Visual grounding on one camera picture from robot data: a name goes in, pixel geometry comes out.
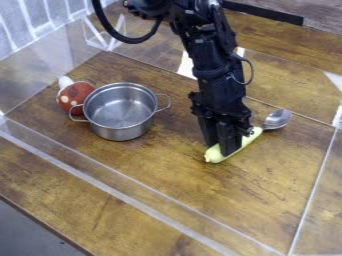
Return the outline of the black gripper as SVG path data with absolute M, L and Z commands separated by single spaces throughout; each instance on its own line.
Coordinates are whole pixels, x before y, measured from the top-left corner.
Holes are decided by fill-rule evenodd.
M 242 136 L 253 133 L 252 110 L 241 98 L 229 101 L 226 95 L 210 98 L 205 93 L 192 92 L 189 98 L 208 146 L 220 142 L 222 155 L 232 155 L 242 147 Z

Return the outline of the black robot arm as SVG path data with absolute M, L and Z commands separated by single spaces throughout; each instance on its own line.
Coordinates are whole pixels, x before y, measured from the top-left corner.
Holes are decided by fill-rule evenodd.
M 200 90 L 189 94 L 209 146 L 228 156 L 242 147 L 252 134 L 252 111 L 244 104 L 246 80 L 236 54 L 236 33 L 230 28 L 221 0 L 125 0 L 130 13 L 164 19 L 181 37 L 193 60 Z

